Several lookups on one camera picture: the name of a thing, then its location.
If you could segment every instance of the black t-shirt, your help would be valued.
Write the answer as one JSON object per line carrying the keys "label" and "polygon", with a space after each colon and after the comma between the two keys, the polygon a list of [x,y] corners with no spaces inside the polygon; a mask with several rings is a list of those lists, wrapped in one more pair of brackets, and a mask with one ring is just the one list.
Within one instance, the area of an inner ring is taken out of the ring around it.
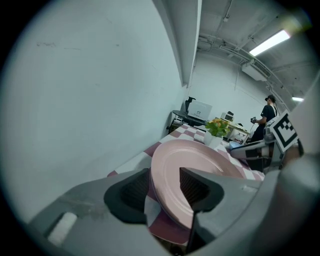
{"label": "black t-shirt", "polygon": [[[262,112],[261,112],[261,116],[262,117],[266,117],[266,121],[269,122],[272,118],[276,117],[275,113],[278,114],[276,108],[273,108],[270,105],[265,105],[263,110],[262,110]],[[265,123],[264,124],[259,124],[259,126],[265,127],[266,124]]]}

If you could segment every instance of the black cap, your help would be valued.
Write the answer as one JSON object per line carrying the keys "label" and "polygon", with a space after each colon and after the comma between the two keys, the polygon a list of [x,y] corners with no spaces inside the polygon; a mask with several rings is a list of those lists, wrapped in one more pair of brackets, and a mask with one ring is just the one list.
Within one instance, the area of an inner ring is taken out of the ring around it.
{"label": "black cap", "polygon": [[264,100],[267,101],[268,99],[270,99],[273,103],[276,102],[276,98],[275,98],[275,96],[273,96],[272,94],[269,95],[268,97],[266,97]]}

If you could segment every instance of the person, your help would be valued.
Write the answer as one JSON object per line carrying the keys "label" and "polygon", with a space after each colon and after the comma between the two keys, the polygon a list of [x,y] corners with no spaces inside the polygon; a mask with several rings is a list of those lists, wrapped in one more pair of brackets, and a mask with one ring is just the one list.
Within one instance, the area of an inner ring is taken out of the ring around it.
{"label": "person", "polygon": [[259,124],[257,129],[255,130],[251,142],[257,142],[264,139],[264,128],[266,127],[266,123],[269,122],[271,119],[275,118],[278,115],[278,111],[274,107],[276,102],[276,98],[273,95],[269,95],[265,98],[266,104],[262,110],[260,120],[252,120],[251,123]]}

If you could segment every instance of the gray ceiling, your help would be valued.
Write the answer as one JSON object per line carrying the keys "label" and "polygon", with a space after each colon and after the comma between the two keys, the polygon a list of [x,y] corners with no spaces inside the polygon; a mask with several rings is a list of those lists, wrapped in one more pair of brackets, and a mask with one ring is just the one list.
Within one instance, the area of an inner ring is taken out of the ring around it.
{"label": "gray ceiling", "polygon": [[[228,20],[224,22],[227,11]],[[269,82],[292,110],[297,103],[291,96],[303,97],[320,68],[318,57],[303,33],[307,26],[310,23],[303,11],[288,13],[271,0],[202,0],[199,36],[208,42],[199,41],[198,49],[239,63],[238,57],[221,51],[219,46],[226,45],[252,58],[249,51],[285,29],[291,38],[256,58],[279,78],[280,81],[271,77]]]}

